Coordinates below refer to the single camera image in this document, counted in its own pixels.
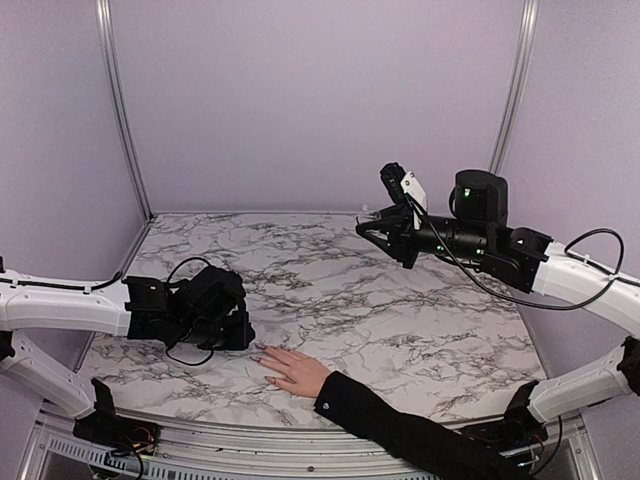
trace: finger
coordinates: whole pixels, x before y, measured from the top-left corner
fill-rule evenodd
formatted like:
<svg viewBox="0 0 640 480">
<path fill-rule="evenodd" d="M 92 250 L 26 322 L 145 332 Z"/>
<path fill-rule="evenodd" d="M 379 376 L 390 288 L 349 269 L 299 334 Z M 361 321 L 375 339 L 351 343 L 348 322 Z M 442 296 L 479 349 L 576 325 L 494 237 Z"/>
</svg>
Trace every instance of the finger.
<svg viewBox="0 0 640 480">
<path fill-rule="evenodd" d="M 271 355 L 276 360 L 280 360 L 285 365 L 289 365 L 292 360 L 295 360 L 295 357 L 291 355 L 291 352 L 287 352 L 281 348 L 267 347 L 264 349 L 264 353 Z"/>
<path fill-rule="evenodd" d="M 291 369 L 287 365 L 280 362 L 272 362 L 271 360 L 267 360 L 266 358 L 261 358 L 260 360 L 258 360 L 258 363 L 260 365 L 264 365 L 267 368 L 270 368 L 275 372 L 282 373 L 287 377 L 291 373 Z"/>
<path fill-rule="evenodd" d="M 297 385 L 295 383 L 291 383 L 284 378 L 266 377 L 266 379 L 270 384 L 275 385 L 286 392 L 296 394 Z"/>
</svg>

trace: purple wall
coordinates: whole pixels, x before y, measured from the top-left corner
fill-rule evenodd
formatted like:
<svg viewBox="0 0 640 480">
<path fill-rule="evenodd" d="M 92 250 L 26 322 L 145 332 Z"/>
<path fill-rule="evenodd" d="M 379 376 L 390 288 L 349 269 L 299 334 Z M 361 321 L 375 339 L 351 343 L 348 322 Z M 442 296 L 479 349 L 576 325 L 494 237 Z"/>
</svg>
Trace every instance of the purple wall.
<svg viewBox="0 0 640 480">
<path fill-rule="evenodd" d="M 354 210 L 415 169 L 443 210 L 490 163 L 522 2 L 114 0 L 156 211 Z"/>
<path fill-rule="evenodd" d="M 523 103 L 504 175 L 511 223 L 567 243 L 600 226 L 627 243 L 624 270 L 640 276 L 640 5 L 541 2 Z M 582 247 L 612 262 L 615 241 Z M 551 374 L 590 362 L 625 334 L 587 313 L 524 309 Z M 604 479 L 640 478 L 640 399 L 588 409 L 585 420 Z"/>
<path fill-rule="evenodd" d="M 95 2 L 0 5 L 0 255 L 57 278 L 110 277 L 142 227 L 109 101 Z M 70 365 L 86 334 L 34 332 Z M 0 378 L 2 478 L 41 399 Z"/>
</svg>

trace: black cable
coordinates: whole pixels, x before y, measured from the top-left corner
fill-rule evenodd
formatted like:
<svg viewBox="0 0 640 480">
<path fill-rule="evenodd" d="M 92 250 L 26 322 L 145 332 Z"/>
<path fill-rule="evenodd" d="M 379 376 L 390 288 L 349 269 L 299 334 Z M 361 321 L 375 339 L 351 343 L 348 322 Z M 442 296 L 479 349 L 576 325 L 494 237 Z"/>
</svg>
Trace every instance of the black cable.
<svg viewBox="0 0 640 480">
<path fill-rule="evenodd" d="M 212 267 L 213 265 L 211 265 L 211 263 L 209 262 L 209 260 L 207 260 L 206 258 L 203 257 L 189 257 L 186 260 L 183 260 L 182 262 L 180 262 L 178 265 L 176 265 L 174 267 L 174 269 L 171 271 L 171 273 L 169 274 L 169 277 L 167 277 L 167 284 L 169 285 L 169 287 L 175 287 L 178 285 L 179 282 L 175 282 L 175 283 L 171 283 L 171 279 L 173 278 L 173 276 L 176 274 L 176 272 L 180 269 L 180 267 L 182 267 L 183 265 L 186 265 L 187 263 L 190 262 L 195 262 L 195 261 L 199 261 L 199 262 L 204 262 L 207 264 L 207 266 Z M 207 355 L 207 358 L 205 358 L 204 360 L 200 361 L 200 362 L 196 362 L 196 363 L 189 363 L 189 362 L 185 362 L 184 360 L 180 360 L 177 359 L 175 357 L 171 356 L 171 350 L 174 349 L 174 347 L 176 346 L 176 344 L 186 338 L 189 337 L 189 335 L 191 334 L 191 332 L 193 331 L 195 325 L 192 325 L 190 328 L 185 329 L 182 333 L 180 333 L 180 335 L 178 335 L 176 337 L 176 340 L 174 342 L 174 345 L 172 347 L 168 347 L 165 349 L 164 353 L 167 357 L 169 357 L 171 360 L 173 360 L 174 362 L 178 362 L 181 363 L 182 365 L 187 365 L 188 367 L 199 367 L 200 365 L 204 365 L 205 363 L 207 363 L 209 360 L 211 360 L 211 358 L 213 357 L 213 353 L 214 351 L 211 350 L 209 352 L 209 355 Z M 207 339 L 207 342 L 209 342 L 209 340 L 211 340 L 211 337 L 213 336 L 213 334 L 211 334 L 209 336 L 209 338 Z"/>
<path fill-rule="evenodd" d="M 512 302 L 512 303 L 515 303 L 517 305 L 523 305 L 525 307 L 539 308 L 541 310 L 554 310 L 554 311 L 561 311 L 561 312 L 562 311 L 566 312 L 566 311 L 570 311 L 570 310 L 578 310 L 578 309 L 584 308 L 587 305 L 589 305 L 589 304 L 595 302 L 596 300 L 598 300 L 605 293 L 607 293 L 607 291 L 611 288 L 611 286 L 614 284 L 614 282 L 616 280 L 619 280 L 618 277 L 609 280 L 607 285 L 605 285 L 605 287 L 602 290 L 600 290 L 598 293 L 596 293 L 594 296 L 588 298 L 587 300 L 585 300 L 583 302 L 576 303 L 574 305 L 545 305 L 545 304 L 541 304 L 541 303 L 535 303 L 535 302 L 528 302 L 526 300 L 520 300 L 520 299 L 514 298 L 514 297 L 512 297 L 510 295 L 505 295 L 504 293 L 496 292 L 495 290 L 491 290 L 489 287 L 485 286 L 480 280 L 478 280 L 475 276 L 473 276 L 473 274 L 471 272 L 469 272 L 469 270 L 462 263 L 460 263 L 460 261 L 456 258 L 456 256 L 453 253 L 451 253 L 451 250 L 449 250 L 449 247 L 447 246 L 445 241 L 442 239 L 442 237 L 438 233 L 438 230 L 436 229 L 436 227 L 431 222 L 431 219 L 429 218 L 429 214 L 424 209 L 424 207 L 422 205 L 420 205 L 416 201 L 416 199 L 413 198 L 411 195 L 407 194 L 407 198 L 409 199 L 409 203 L 411 204 L 411 207 L 413 208 L 414 212 L 416 212 L 416 214 L 418 215 L 418 217 L 420 218 L 420 220 L 422 222 L 424 222 L 427 225 L 429 225 L 429 227 L 433 231 L 434 235 L 436 236 L 436 238 L 438 239 L 438 241 L 440 242 L 440 244 L 444 248 L 444 251 L 447 252 L 447 255 L 449 255 L 451 257 L 451 260 L 453 260 L 453 262 L 455 262 L 455 264 L 462 270 L 462 273 L 464 273 L 467 277 L 469 277 L 469 279 L 473 283 L 475 283 L 476 286 L 478 286 L 478 288 L 480 288 L 482 291 L 484 291 L 484 292 L 488 293 L 489 295 L 492 295 L 492 296 L 494 296 L 496 298 L 499 298 L 501 300 L 505 300 L 507 302 Z M 622 241 L 622 237 L 618 233 L 614 232 L 613 230 L 609 230 L 609 229 L 599 229 L 599 230 L 601 230 L 600 233 L 610 233 L 611 235 L 616 237 L 616 239 L 620 243 L 620 254 L 618 256 L 618 263 L 616 264 L 616 268 L 615 268 L 614 272 L 612 273 L 613 275 L 617 275 L 618 273 L 620 273 L 620 269 L 622 268 L 622 261 L 624 259 L 624 242 Z M 575 244 L 576 244 L 576 242 L 573 241 L 569 245 L 573 246 Z"/>
<path fill-rule="evenodd" d="M 586 263 L 590 267 L 593 267 L 596 270 L 599 270 L 600 272 L 604 273 L 605 275 L 614 275 L 615 272 L 612 272 L 608 268 L 603 267 L 599 263 L 594 262 L 592 260 L 587 259 L 586 257 L 583 257 L 581 255 L 577 255 L 577 254 L 569 251 L 571 249 L 571 247 L 573 247 L 577 243 L 581 242 L 585 238 L 588 238 L 588 237 L 591 237 L 593 235 L 596 235 L 597 233 L 611 233 L 612 235 L 614 235 L 616 237 L 620 237 L 620 235 L 617 232 L 615 232 L 613 230 L 606 229 L 606 228 L 600 228 L 600 229 L 597 229 L 597 230 L 591 230 L 590 232 L 587 232 L 585 234 L 580 235 L 578 238 L 576 238 L 575 240 L 570 242 L 566 247 L 564 247 L 564 254 L 569 258 L 573 258 L 574 260 L 578 260 L 579 262 Z M 618 282 L 625 283 L 627 285 L 631 285 L 631 286 L 634 286 L 634 287 L 640 287 L 640 282 L 629 280 L 627 278 L 619 277 L 617 280 L 618 280 Z"/>
<path fill-rule="evenodd" d="M 127 450 L 127 453 L 129 455 L 133 454 L 133 456 L 136 457 L 136 459 L 138 460 L 138 465 L 140 466 L 140 468 L 138 470 L 138 476 L 135 478 L 135 480 L 142 480 L 142 477 L 144 476 L 144 462 L 142 461 L 142 457 L 140 456 L 138 451 L 130 443 L 120 443 L 120 442 L 118 442 L 118 445 L 124 447 L 125 450 Z M 114 453 L 114 452 L 112 452 L 111 455 L 114 456 L 114 457 L 122 457 L 122 456 L 124 456 L 124 454 L 118 454 L 118 453 Z"/>
<path fill-rule="evenodd" d="M 95 292 L 96 290 L 100 290 L 102 288 L 106 288 L 110 285 L 113 285 L 118 280 L 122 278 L 122 272 L 116 272 L 116 274 L 111 278 L 111 280 L 107 280 L 104 283 L 100 283 L 98 285 L 93 285 L 89 288 L 91 292 Z M 9 278 L 0 278 L 0 283 L 8 283 L 13 284 L 13 280 Z M 84 292 L 87 287 L 83 285 L 65 285 L 62 283 L 49 283 L 49 282 L 34 282 L 32 280 L 18 280 L 15 284 L 18 287 L 45 287 L 45 288 L 55 288 L 57 290 L 72 290 L 75 292 Z"/>
<path fill-rule="evenodd" d="M 562 443 L 562 417 L 558 417 L 558 442 L 556 443 L 556 447 L 553 449 L 553 452 L 551 452 L 551 455 L 549 455 L 549 458 L 547 458 L 545 460 L 545 462 L 540 465 L 539 468 L 537 468 L 536 470 L 534 470 L 531 473 L 531 476 L 535 477 L 536 475 L 538 475 L 540 472 L 542 472 L 545 468 L 547 468 L 547 466 L 551 463 L 551 460 L 553 460 L 556 456 L 556 454 L 558 453 L 558 450 L 560 450 L 560 444 Z"/>
<path fill-rule="evenodd" d="M 173 349 L 173 347 L 171 348 L 167 348 L 164 353 L 167 357 L 169 357 L 171 360 L 173 360 L 174 362 L 178 362 L 181 363 L 183 365 L 186 365 L 188 367 L 199 367 L 200 365 L 204 365 L 205 363 L 207 363 L 209 360 L 211 360 L 211 358 L 213 358 L 213 350 L 209 351 L 209 355 L 207 355 L 207 358 L 205 358 L 204 360 L 197 362 L 197 363 L 189 363 L 189 362 L 185 362 L 184 360 L 179 360 L 175 357 L 172 357 L 171 354 L 169 353 L 171 350 Z"/>
<path fill-rule="evenodd" d="M 206 258 L 203 257 L 189 257 L 186 260 L 181 261 L 178 265 L 176 265 L 174 267 L 173 270 L 171 270 L 171 273 L 169 274 L 169 277 L 167 278 L 167 283 L 169 284 L 169 286 L 171 286 L 171 279 L 173 278 L 173 276 L 176 274 L 176 272 L 180 269 L 180 267 L 182 267 L 183 265 L 186 265 L 187 263 L 190 262 L 195 262 L 195 261 L 199 261 L 199 262 L 204 262 L 206 263 L 209 267 L 211 267 L 211 263 L 209 262 L 209 260 L 207 260 Z"/>
</svg>

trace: robotic arm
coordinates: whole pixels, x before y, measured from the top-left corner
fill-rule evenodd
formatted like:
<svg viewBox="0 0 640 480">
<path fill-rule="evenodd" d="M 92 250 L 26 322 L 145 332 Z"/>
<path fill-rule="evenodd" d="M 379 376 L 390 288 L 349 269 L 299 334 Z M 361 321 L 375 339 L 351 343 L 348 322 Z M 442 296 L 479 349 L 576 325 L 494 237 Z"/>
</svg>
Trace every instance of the robotic arm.
<svg viewBox="0 0 640 480">
<path fill-rule="evenodd" d="M 546 438 L 544 424 L 559 415 L 618 395 L 640 395 L 640 281 L 569 251 L 529 228 L 507 226 L 507 182 L 488 172 L 456 175 L 449 198 L 453 217 L 427 213 L 426 194 L 413 173 L 397 163 L 381 171 L 394 205 L 356 232 L 389 256 L 412 268 L 418 254 L 453 263 L 489 293 L 529 306 L 483 286 L 470 273 L 486 273 L 525 293 L 569 302 L 555 310 L 584 308 L 630 333 L 621 346 L 566 375 L 523 385 L 499 422 L 466 427 L 463 434 L 499 448 L 514 448 L 528 437 Z"/>
<path fill-rule="evenodd" d="M 157 426 L 117 416 L 106 385 L 56 362 L 22 329 L 103 332 L 161 341 L 168 349 L 187 342 L 211 352 L 243 350 L 255 338 L 234 272 L 207 266 L 175 283 L 127 277 L 87 285 L 33 278 L 1 265 L 0 259 L 0 372 L 63 408 L 76 420 L 74 435 L 85 440 L 121 448 L 136 430 L 155 432 Z"/>
</svg>

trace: white marble surface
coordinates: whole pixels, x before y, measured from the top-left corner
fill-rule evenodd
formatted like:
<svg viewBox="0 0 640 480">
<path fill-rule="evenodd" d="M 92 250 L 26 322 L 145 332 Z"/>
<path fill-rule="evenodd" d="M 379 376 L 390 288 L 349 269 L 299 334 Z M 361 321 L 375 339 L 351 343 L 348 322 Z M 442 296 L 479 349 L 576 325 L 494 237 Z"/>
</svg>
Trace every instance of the white marble surface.
<svg viewBox="0 0 640 480">
<path fill-rule="evenodd" d="M 490 298 L 433 257 L 405 270 L 354 232 L 348 215 L 163 215 L 129 272 L 166 278 L 202 255 L 240 273 L 257 342 L 315 356 L 394 407 L 436 421 L 504 411 L 516 388 L 543 378 L 514 306 Z M 181 270 L 193 275 L 201 265 Z M 276 391 L 246 352 L 185 367 L 156 342 L 98 336 L 81 369 L 116 405 L 191 420 L 327 428 L 312 400 Z M 172 352 L 187 361 L 191 346 Z"/>
</svg>

